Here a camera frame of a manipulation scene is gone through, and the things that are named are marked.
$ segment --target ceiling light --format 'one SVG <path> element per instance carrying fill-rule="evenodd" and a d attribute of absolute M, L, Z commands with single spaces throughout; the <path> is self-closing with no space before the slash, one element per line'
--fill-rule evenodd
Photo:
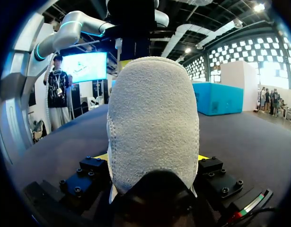
<path fill-rule="evenodd" d="M 189 53 L 190 51 L 192 51 L 192 49 L 191 49 L 191 48 L 187 48 L 187 49 L 185 50 L 185 53 Z"/>
<path fill-rule="evenodd" d="M 263 11 L 264 9 L 265 9 L 265 6 L 263 4 L 258 4 L 254 7 L 254 11 L 257 13 Z"/>

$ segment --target gray carpet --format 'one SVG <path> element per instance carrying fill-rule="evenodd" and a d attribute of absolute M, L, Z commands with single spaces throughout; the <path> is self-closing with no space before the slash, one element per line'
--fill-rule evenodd
<path fill-rule="evenodd" d="M 58 186 L 84 157 L 104 154 L 106 112 L 107 105 L 92 110 L 31 147 L 11 168 L 18 188 L 43 179 Z M 255 185 L 273 190 L 269 206 L 276 206 L 291 182 L 291 131 L 249 113 L 199 117 L 200 154 L 223 161 L 246 189 Z M 260 215 L 255 226 L 264 217 Z"/>

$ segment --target blue box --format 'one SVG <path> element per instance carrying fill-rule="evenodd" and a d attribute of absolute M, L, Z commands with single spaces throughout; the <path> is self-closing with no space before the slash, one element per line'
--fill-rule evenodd
<path fill-rule="evenodd" d="M 207 116 L 242 112 L 243 89 L 214 83 L 193 84 L 198 112 Z"/>

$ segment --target gray fabric object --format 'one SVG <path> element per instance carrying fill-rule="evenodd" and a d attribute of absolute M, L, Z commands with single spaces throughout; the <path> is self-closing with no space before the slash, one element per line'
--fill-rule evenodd
<path fill-rule="evenodd" d="M 130 62 L 119 74 L 107 115 L 109 170 L 121 193 L 165 169 L 191 188 L 199 153 L 199 117 L 186 70 L 160 57 Z"/>

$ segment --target display screen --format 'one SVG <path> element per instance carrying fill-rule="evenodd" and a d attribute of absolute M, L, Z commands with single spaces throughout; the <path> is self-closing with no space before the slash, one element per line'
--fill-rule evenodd
<path fill-rule="evenodd" d="M 62 70 L 73 76 L 73 83 L 106 79 L 106 53 L 82 53 L 65 56 Z"/>

